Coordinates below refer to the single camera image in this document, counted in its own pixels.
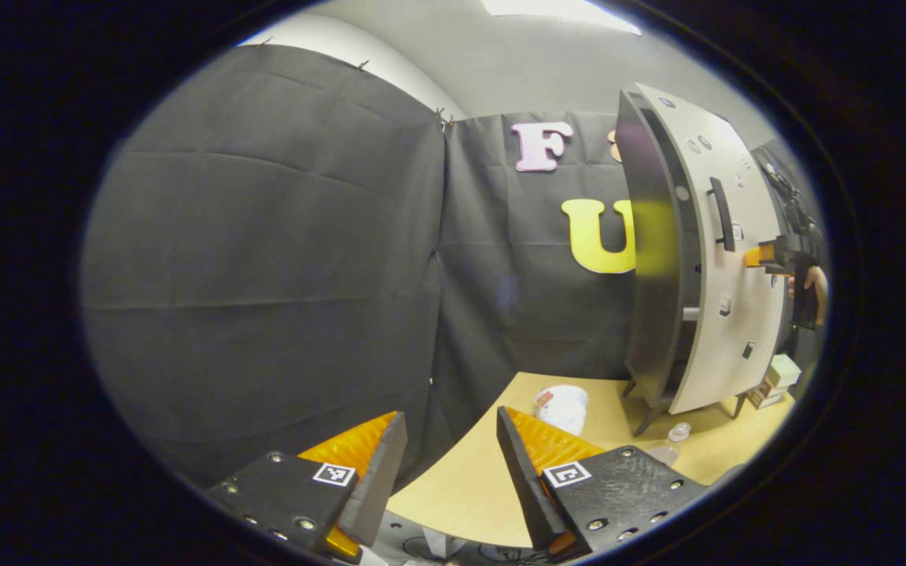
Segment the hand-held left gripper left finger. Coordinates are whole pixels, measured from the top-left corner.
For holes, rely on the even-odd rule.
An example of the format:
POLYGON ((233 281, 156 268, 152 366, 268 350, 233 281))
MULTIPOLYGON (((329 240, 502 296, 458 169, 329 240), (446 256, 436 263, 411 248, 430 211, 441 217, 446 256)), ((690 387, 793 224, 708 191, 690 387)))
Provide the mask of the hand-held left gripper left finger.
POLYGON ((205 495, 251 529, 357 564, 378 536, 406 447, 405 414, 389 412, 301 454, 270 450, 205 495))

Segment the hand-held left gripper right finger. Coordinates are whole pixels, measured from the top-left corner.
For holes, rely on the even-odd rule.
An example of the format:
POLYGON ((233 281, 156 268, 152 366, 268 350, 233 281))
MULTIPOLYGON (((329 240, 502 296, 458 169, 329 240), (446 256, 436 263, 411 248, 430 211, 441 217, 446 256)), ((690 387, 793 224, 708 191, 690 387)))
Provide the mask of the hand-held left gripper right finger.
POLYGON ((628 546, 707 486, 632 445, 603 449, 509 407, 496 436, 533 548, 554 561, 628 546))

